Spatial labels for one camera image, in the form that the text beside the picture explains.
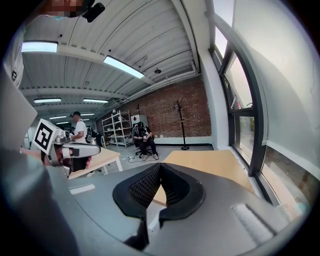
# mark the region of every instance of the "gray floor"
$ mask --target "gray floor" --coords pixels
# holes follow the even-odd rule
[[[109,145],[106,147],[108,150],[116,151],[121,154],[119,157],[121,160],[121,165],[123,170],[129,170],[131,168],[143,166],[146,164],[152,164],[152,163],[161,163],[163,160],[167,158],[167,156],[170,155],[172,151],[181,151],[181,146],[157,146],[156,151],[159,155],[159,160],[155,160],[153,156],[149,155],[148,159],[143,162],[142,159],[139,158],[138,155],[135,156],[135,153],[138,151],[134,145],[130,145],[128,147],[124,146],[116,146],[116,145]],[[211,146],[190,146],[190,151],[210,151],[213,150]],[[110,163],[110,165],[107,165],[107,171],[109,174],[118,172],[118,167],[115,162]],[[102,170],[102,172],[96,173],[95,175],[103,175],[105,172]]]

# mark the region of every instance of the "wooden table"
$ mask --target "wooden table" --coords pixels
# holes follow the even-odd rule
[[[101,167],[103,167],[105,173],[108,174],[106,165],[112,162],[116,162],[119,172],[122,172],[123,169],[121,166],[119,156],[120,156],[120,153],[101,147],[101,152],[99,154],[92,156],[90,168],[72,172],[69,176],[69,180],[88,174]]]
[[[163,163],[192,168],[230,179],[254,193],[249,179],[230,150],[218,151],[172,151]],[[166,205],[166,193],[162,186],[153,200]]]

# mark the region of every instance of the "white metal shelving unit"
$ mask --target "white metal shelving unit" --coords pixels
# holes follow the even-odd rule
[[[104,134],[110,138],[110,144],[125,147],[132,144],[132,125],[129,111],[111,114],[110,117],[102,120],[102,128]]]

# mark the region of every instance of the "white table leg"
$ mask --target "white table leg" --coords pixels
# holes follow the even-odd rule
[[[105,174],[108,174],[107,167],[105,165],[103,166],[103,169],[105,171]]]
[[[115,162],[116,162],[116,165],[118,166],[119,172],[122,172],[123,169],[122,169],[122,165],[121,165],[119,157],[116,158]]]

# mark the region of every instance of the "brick wall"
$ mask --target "brick wall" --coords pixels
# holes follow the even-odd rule
[[[139,104],[140,114],[146,115],[148,125],[158,138],[182,137],[179,112],[174,108],[177,100],[182,102],[182,117],[184,117],[184,131],[186,137],[211,136],[211,121],[205,86],[200,77],[175,83],[153,91],[134,101],[117,108],[130,111],[130,115],[137,115]],[[96,122],[98,131],[102,131],[101,119]]]

